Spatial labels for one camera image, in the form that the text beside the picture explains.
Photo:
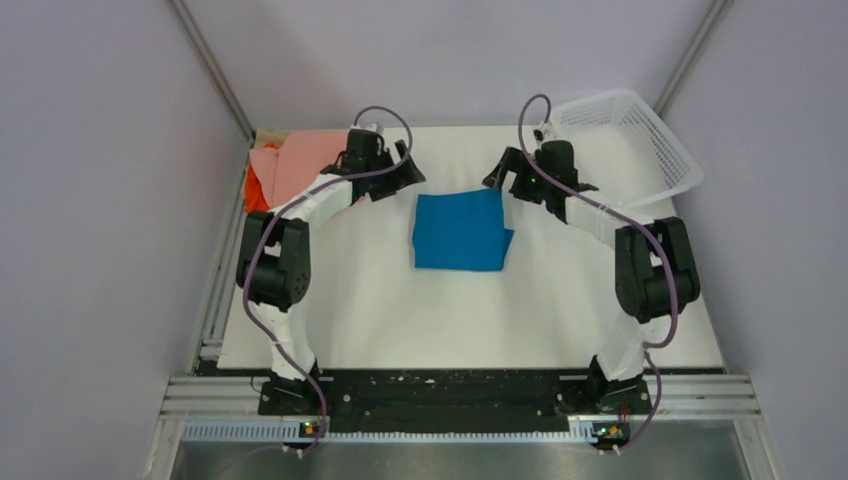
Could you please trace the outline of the blue t shirt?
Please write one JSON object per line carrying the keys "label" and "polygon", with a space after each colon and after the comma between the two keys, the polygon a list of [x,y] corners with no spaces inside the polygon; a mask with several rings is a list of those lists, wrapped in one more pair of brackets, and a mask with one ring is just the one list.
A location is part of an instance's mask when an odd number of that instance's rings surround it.
{"label": "blue t shirt", "polygon": [[497,190],[420,194],[412,233],[414,267],[500,272],[513,236]]}

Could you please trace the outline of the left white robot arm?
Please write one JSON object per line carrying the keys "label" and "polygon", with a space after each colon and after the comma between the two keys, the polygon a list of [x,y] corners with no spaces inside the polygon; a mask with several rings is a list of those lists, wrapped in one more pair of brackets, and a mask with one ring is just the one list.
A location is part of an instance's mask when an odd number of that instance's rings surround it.
{"label": "left white robot arm", "polygon": [[311,235],[362,199],[376,202],[425,180],[407,142],[389,147],[379,125],[354,126],[311,184],[279,207],[247,215],[236,282],[246,315],[269,340],[271,384],[295,412],[328,410],[317,357],[293,312],[310,287]]}

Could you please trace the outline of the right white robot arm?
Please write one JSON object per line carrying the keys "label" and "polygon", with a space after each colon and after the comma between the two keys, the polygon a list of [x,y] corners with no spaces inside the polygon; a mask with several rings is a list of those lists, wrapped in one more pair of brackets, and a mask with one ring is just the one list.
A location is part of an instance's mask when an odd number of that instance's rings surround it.
{"label": "right white robot arm", "polygon": [[515,176],[509,189],[514,198],[544,206],[614,253],[618,316],[583,385],[561,401],[569,411],[592,406],[612,412],[637,391],[645,353],[671,342],[680,314],[700,296],[687,227],[676,216],[654,218],[616,206],[598,187],[581,182],[573,145],[565,140],[545,141],[533,156],[505,148],[482,183],[501,191],[508,174]]}

